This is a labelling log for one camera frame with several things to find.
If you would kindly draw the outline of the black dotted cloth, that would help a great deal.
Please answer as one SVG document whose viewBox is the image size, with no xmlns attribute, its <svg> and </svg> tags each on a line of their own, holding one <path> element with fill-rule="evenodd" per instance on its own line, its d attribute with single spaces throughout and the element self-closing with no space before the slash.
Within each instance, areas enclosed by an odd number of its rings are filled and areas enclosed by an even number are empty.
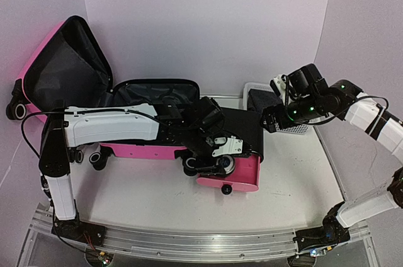
<svg viewBox="0 0 403 267">
<path fill-rule="evenodd" d="M 280 103 L 281 99 L 274 92 L 250 89 L 247 94 L 246 110 L 262 114 L 265 108 Z"/>
</svg>

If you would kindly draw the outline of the black and pink drawer organizer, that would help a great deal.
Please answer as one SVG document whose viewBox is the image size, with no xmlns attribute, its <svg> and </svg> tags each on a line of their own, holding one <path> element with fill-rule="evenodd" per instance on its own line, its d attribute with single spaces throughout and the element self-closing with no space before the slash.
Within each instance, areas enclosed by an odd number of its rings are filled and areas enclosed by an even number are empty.
<svg viewBox="0 0 403 267">
<path fill-rule="evenodd" d="M 223 195 L 233 191 L 255 192 L 259 189 L 261 162 L 264 160 L 264 133 L 260 115 L 253 111 L 222 108 L 224 129 L 243 140 L 250 148 L 249 157 L 236 157 L 234 171 L 226 176 L 199 176 L 199 185 L 218 188 Z"/>
</svg>

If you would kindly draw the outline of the pink hard-shell suitcase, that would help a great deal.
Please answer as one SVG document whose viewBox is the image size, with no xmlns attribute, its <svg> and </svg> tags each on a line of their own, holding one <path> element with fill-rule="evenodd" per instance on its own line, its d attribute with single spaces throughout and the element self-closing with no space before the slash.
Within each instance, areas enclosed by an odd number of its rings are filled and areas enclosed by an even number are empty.
<svg viewBox="0 0 403 267">
<path fill-rule="evenodd" d="M 190 132 L 181 113 L 199 97 L 199 86 L 187 79 L 131 79 L 114 84 L 111 67 L 85 19 L 71 16 L 45 37 L 20 72 L 6 115 L 22 120 L 32 112 L 41 119 L 45 127 L 39 168 L 46 178 L 57 178 L 69 174 L 71 164 L 84 157 L 80 145 L 67 141 L 74 118 L 68 107 L 122 110 L 145 103 L 155 108 L 157 137 L 101 141 L 90 160 L 101 170 L 110 156 L 193 157 L 193 147 L 184 141 Z"/>
</svg>

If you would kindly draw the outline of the round white black tape roll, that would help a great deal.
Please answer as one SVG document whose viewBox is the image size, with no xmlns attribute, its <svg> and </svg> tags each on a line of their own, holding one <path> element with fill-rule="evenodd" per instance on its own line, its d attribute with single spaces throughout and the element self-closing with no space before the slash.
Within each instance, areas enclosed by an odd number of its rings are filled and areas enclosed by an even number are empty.
<svg viewBox="0 0 403 267">
<path fill-rule="evenodd" d="M 219 159 L 219 167 L 222 170 L 222 174 L 228 176 L 234 172 L 236 165 L 232 156 L 224 155 Z"/>
</svg>

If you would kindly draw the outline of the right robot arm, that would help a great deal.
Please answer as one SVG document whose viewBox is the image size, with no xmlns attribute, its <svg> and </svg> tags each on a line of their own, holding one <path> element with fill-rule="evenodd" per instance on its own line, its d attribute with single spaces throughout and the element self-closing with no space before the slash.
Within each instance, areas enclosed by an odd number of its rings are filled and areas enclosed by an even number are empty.
<svg viewBox="0 0 403 267">
<path fill-rule="evenodd" d="M 387 98 L 370 95 L 347 79 L 328 84 L 314 64 L 275 76 L 270 88 L 279 103 L 264 107 L 261 124 L 268 132 L 340 120 L 349 137 L 366 138 L 397 167 L 389 178 L 329 212 L 317 229 L 322 243 L 330 244 L 342 229 L 362 220 L 402 208 L 402 119 L 389 111 Z"/>
</svg>

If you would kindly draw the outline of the white perforated plastic basket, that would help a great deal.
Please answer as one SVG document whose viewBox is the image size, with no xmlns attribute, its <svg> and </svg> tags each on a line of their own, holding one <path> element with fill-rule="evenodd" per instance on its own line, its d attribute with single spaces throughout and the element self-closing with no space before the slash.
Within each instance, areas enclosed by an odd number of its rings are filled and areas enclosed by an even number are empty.
<svg viewBox="0 0 403 267">
<path fill-rule="evenodd" d="M 243 97 L 242 97 L 242 109 L 246 110 L 247 104 L 247 94 L 250 89 L 259 89 L 263 91 L 271 91 L 273 92 L 271 86 L 269 84 L 261 84 L 257 82 L 247 82 L 243 89 Z M 284 128 L 281 129 L 278 124 L 276 125 L 277 132 L 288 133 L 288 134 L 297 134 L 297 135 L 305 135 L 309 129 L 307 125 L 298 125 L 296 127 Z"/>
</svg>

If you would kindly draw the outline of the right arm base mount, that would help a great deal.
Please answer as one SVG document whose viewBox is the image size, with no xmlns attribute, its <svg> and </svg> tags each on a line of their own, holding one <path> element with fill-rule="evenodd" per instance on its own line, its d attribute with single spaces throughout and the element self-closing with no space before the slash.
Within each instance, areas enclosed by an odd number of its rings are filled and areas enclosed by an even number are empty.
<svg viewBox="0 0 403 267">
<path fill-rule="evenodd" d="M 349 240 L 348 229 L 325 229 L 324 227 L 298 230 L 293 238 L 293 242 L 297 243 L 300 253 L 327 246 L 336 246 Z"/>
</svg>

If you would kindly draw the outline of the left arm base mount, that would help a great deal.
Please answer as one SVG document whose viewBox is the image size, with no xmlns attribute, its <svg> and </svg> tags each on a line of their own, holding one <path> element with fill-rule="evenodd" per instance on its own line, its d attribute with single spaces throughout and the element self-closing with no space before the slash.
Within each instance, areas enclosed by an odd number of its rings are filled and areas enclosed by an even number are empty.
<svg viewBox="0 0 403 267">
<path fill-rule="evenodd" d="M 102 246 L 106 236 L 104 225 L 84 222 L 76 217 L 72 220 L 53 220 L 52 233 L 63 240 L 86 243 L 90 246 Z"/>
</svg>

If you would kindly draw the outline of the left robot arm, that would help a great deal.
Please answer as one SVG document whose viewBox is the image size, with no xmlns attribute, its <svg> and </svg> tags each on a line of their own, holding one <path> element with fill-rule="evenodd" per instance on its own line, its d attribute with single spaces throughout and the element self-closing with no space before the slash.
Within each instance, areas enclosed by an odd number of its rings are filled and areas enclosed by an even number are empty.
<svg viewBox="0 0 403 267">
<path fill-rule="evenodd" d="M 85 145 L 166 140 L 185 148 L 183 160 L 188 172 L 207 175 L 227 174 L 232 163 L 225 116 L 217 102 L 208 97 L 184 105 L 162 99 L 131 106 L 69 106 L 32 113 L 22 122 L 36 116 L 46 118 L 40 148 L 33 150 L 45 180 L 44 191 L 55 218 L 60 220 L 61 231 L 72 240 L 80 239 L 85 231 L 78 221 L 71 180 L 71 164 L 82 161 Z"/>
</svg>

